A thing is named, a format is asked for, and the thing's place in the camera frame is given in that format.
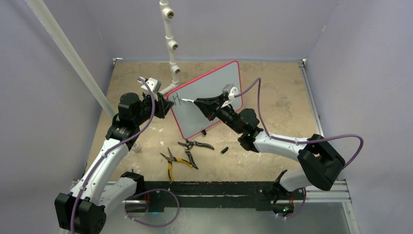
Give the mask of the black whiteboard marker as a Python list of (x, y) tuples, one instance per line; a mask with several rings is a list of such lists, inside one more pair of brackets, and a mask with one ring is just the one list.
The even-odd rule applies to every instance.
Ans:
[(194, 103), (194, 100), (191, 100), (191, 99), (181, 98), (180, 100), (181, 100), (181, 101), (185, 101), (185, 102)]

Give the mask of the pink framed whiteboard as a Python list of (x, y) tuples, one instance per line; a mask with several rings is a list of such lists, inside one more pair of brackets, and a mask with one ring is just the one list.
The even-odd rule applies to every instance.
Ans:
[(174, 102), (171, 110), (182, 138), (189, 139), (219, 122), (218, 118), (209, 121), (198, 107), (183, 100), (216, 97), (223, 93), (223, 88), (227, 84), (233, 84), (238, 91), (242, 90), (240, 65), (236, 60), (191, 80), (167, 94), (166, 99)]

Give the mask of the black marker cap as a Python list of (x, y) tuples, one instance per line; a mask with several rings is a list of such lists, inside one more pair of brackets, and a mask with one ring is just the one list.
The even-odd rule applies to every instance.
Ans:
[(229, 147), (225, 147), (224, 149), (221, 150), (221, 154), (225, 154), (228, 151)]

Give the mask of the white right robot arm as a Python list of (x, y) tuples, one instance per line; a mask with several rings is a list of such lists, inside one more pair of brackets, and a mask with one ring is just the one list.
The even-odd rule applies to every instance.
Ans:
[(245, 108), (236, 112), (229, 104), (224, 106), (226, 97), (197, 98), (193, 103), (210, 121), (218, 118), (240, 135), (238, 141), (246, 151), (270, 153), (292, 159), (300, 164), (296, 170), (283, 172), (274, 184), (274, 194), (286, 198), (292, 191), (313, 185), (323, 191), (333, 186), (345, 167), (344, 158), (317, 134), (299, 144), (298, 138), (283, 138), (267, 134), (259, 127), (254, 109)]

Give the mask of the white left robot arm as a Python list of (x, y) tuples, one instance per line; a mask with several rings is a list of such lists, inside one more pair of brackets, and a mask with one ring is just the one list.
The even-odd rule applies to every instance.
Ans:
[(138, 136), (153, 117), (165, 118), (174, 105), (162, 94), (126, 93), (121, 96), (118, 114), (113, 117), (102, 148), (82, 179), (67, 194), (59, 193), (55, 209), (60, 228), (78, 234), (98, 234), (109, 215), (126, 198), (140, 199), (145, 194), (143, 176), (126, 172), (109, 189), (115, 168), (128, 154)]

